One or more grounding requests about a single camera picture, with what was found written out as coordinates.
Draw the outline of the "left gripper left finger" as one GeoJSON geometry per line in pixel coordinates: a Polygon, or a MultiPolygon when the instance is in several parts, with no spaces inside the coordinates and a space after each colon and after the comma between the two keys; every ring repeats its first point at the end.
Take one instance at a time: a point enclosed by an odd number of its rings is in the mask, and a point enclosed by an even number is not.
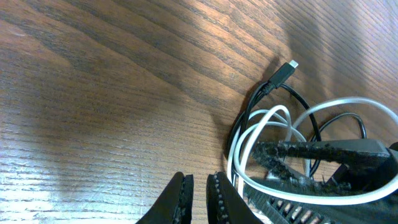
{"type": "Polygon", "coordinates": [[[137,224],[191,224],[193,175],[176,172],[153,206],[137,224]]]}

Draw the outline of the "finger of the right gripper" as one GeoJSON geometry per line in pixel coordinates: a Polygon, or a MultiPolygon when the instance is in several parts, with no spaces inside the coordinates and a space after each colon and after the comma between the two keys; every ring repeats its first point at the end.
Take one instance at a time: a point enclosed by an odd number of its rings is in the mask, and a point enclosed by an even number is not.
{"type": "Polygon", "coordinates": [[[375,139],[315,142],[259,142],[256,151],[267,156],[301,157],[342,164],[380,164],[391,154],[375,139]]]}
{"type": "Polygon", "coordinates": [[[318,155],[346,166],[327,182],[295,174],[276,156],[255,155],[276,180],[244,191],[274,223],[397,223],[396,155],[318,155]]]}

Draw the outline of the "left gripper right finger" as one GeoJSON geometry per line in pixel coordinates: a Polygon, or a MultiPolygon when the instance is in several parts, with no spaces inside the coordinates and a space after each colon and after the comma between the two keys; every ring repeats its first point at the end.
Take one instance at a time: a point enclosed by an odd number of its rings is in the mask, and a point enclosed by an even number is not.
{"type": "Polygon", "coordinates": [[[209,224],[263,224],[239,196],[224,172],[208,176],[206,207],[209,224]]]}

